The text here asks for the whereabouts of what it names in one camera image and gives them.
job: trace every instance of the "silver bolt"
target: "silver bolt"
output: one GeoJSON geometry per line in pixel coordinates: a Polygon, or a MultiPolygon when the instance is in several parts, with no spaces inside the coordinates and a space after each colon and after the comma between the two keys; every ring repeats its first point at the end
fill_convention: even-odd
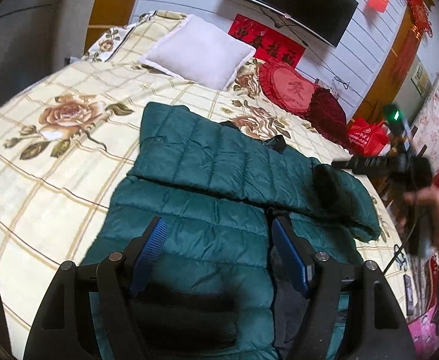
{"type": "Polygon", "coordinates": [[[123,258],[123,254],[115,251],[110,254],[110,261],[117,262],[123,258]]]}
{"type": "Polygon", "coordinates": [[[315,256],[320,261],[328,261],[329,259],[329,254],[324,251],[319,251],[315,256]]]}
{"type": "Polygon", "coordinates": [[[59,266],[63,271],[67,271],[72,267],[72,261],[65,261],[59,266]]]}
{"type": "Polygon", "coordinates": [[[376,262],[371,261],[370,259],[367,261],[367,268],[370,271],[375,271],[376,269],[378,269],[378,264],[376,264],[376,262]]]}

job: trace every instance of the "square white cushion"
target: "square white cushion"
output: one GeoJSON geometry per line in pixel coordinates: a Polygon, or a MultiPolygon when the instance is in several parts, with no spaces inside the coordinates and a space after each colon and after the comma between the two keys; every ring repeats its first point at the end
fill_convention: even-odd
{"type": "Polygon", "coordinates": [[[254,47],[215,25],[188,15],[142,55],[139,62],[173,77],[225,91],[235,80],[239,68],[255,52],[254,47]]]}

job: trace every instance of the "white paneled wall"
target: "white paneled wall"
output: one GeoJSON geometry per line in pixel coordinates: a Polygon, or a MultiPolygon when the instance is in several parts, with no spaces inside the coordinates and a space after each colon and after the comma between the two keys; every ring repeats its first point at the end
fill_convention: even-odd
{"type": "MultiPolygon", "coordinates": [[[[405,11],[401,0],[390,0],[385,13],[377,13],[367,6],[368,0],[357,0],[353,15],[340,44],[335,49],[300,28],[294,31],[304,39],[309,49],[303,54],[296,69],[311,80],[320,80],[336,87],[341,94],[341,106],[350,118],[362,98],[333,80],[333,71],[351,88],[366,95],[389,52],[405,11]]],[[[132,21],[144,12],[166,9],[192,13],[228,31],[237,13],[274,28],[258,5],[245,0],[137,0],[132,21]]],[[[301,42],[288,30],[278,30],[296,42],[301,42]]]]}

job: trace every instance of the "green puffer jacket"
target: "green puffer jacket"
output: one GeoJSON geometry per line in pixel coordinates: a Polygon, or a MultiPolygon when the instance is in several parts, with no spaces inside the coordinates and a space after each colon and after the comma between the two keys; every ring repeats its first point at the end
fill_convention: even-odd
{"type": "MultiPolygon", "coordinates": [[[[233,343],[193,352],[153,347],[154,358],[277,359],[268,270],[272,244],[264,209],[290,211],[295,232],[340,262],[362,263],[353,237],[368,242],[380,235],[368,192],[349,174],[334,171],[342,188],[341,209],[321,205],[312,177],[318,164],[289,146],[279,154],[184,106],[149,103],[141,122],[140,154],[116,188],[83,263],[123,250],[155,215],[161,216],[168,236],[149,283],[175,293],[223,296],[232,299],[232,306],[208,312],[145,302],[142,321],[151,324],[145,330],[158,335],[171,327],[214,330],[233,343]]],[[[99,322],[97,327],[109,357],[99,322]]],[[[330,355],[342,334],[338,325],[330,355]]]]}

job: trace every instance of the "floral mattress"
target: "floral mattress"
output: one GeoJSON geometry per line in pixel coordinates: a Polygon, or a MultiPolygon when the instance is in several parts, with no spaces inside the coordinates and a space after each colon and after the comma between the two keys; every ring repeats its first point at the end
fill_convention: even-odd
{"type": "MultiPolygon", "coordinates": [[[[256,139],[282,134],[289,145],[323,163],[349,157],[309,122],[267,100],[258,81],[260,60],[246,63],[227,91],[136,63],[184,17],[156,11],[127,28],[112,28],[82,61],[0,108],[0,291],[19,359],[53,275],[65,260],[81,262],[112,192],[136,159],[147,103],[183,104],[210,120],[231,120],[256,139]]],[[[358,241],[358,250],[384,268],[400,239],[371,183],[359,179],[375,203],[382,235],[368,244],[358,241]]],[[[409,272],[394,264],[387,273],[404,313],[403,275],[409,272]]]]}

